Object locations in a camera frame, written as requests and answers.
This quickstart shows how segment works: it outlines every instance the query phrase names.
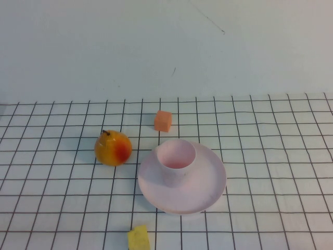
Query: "pink saucer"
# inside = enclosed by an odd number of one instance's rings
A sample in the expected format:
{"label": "pink saucer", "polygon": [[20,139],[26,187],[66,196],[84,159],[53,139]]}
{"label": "pink saucer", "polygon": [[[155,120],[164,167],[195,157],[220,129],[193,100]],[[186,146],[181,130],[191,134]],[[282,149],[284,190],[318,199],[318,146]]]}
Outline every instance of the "pink saucer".
{"label": "pink saucer", "polygon": [[153,150],[141,163],[138,183],[145,198],[159,210],[177,215],[194,214],[212,206],[223,194],[226,172],[222,161],[209,148],[195,142],[198,166],[180,187],[164,184]]}

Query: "white wall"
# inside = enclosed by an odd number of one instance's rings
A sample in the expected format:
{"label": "white wall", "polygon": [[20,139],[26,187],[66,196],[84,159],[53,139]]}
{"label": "white wall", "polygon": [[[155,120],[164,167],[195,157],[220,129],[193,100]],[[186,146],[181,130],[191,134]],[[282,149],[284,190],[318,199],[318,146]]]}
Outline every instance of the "white wall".
{"label": "white wall", "polygon": [[332,10],[331,0],[3,0],[0,102],[333,91]]}

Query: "orange cube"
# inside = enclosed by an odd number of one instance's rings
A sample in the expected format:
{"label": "orange cube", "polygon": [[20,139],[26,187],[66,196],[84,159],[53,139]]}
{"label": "orange cube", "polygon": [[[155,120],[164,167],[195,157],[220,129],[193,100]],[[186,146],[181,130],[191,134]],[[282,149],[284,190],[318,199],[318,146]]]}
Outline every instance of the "orange cube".
{"label": "orange cube", "polygon": [[154,125],[155,130],[168,132],[171,127],[172,114],[166,111],[157,111],[155,116]]}

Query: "white tablecloth with black grid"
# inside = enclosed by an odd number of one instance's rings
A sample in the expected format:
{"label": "white tablecloth with black grid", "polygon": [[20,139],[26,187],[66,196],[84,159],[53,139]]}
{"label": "white tablecloth with black grid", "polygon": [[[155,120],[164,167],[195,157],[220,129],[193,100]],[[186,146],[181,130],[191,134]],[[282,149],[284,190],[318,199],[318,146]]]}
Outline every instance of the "white tablecloth with black grid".
{"label": "white tablecloth with black grid", "polygon": [[[153,129],[160,109],[169,133]],[[0,105],[0,249],[127,249],[140,224],[155,250],[333,249],[332,109],[328,93]],[[102,129],[130,137],[125,165],[96,161]],[[155,209],[136,182],[178,137],[227,170],[224,195],[192,216]]]}

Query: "yellow sponge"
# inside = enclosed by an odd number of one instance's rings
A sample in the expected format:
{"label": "yellow sponge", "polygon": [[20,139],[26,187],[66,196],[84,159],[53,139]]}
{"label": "yellow sponge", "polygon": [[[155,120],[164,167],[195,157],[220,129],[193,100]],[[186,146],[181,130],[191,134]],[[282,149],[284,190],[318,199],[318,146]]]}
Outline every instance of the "yellow sponge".
{"label": "yellow sponge", "polygon": [[150,250],[148,232],[145,225],[135,227],[127,233],[129,250]]}

